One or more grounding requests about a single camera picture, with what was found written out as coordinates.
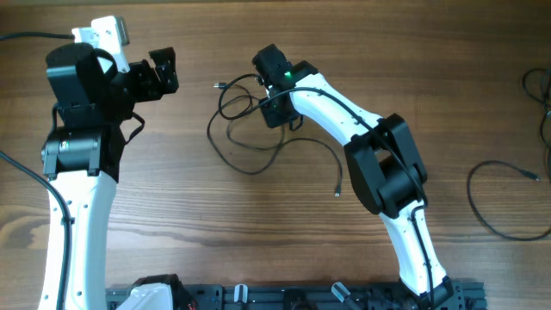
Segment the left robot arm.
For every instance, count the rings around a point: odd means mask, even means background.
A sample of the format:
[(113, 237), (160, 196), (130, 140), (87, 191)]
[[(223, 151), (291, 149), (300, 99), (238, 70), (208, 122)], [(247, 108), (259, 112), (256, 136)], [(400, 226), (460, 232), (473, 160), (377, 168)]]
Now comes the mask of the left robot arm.
[(110, 209), (120, 161), (130, 142), (121, 131), (138, 102), (178, 89), (176, 54), (166, 47), (122, 71), (115, 57), (89, 43), (46, 56), (57, 98), (54, 125), (41, 150), (50, 192), (50, 224), (41, 309), (105, 309), (105, 260)]

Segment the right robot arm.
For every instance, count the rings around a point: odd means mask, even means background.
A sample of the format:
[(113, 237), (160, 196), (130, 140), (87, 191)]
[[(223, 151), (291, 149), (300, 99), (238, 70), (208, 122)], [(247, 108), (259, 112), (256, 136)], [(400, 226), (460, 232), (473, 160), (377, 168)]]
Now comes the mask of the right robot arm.
[(434, 250), (424, 211), (427, 170), (406, 121), (368, 112), (333, 88), (313, 65), (293, 65), (276, 45), (252, 60), (267, 97), (271, 127), (303, 116), (344, 149), (352, 189), (383, 221), (399, 262), (399, 279), (419, 309), (436, 309), (452, 294)]

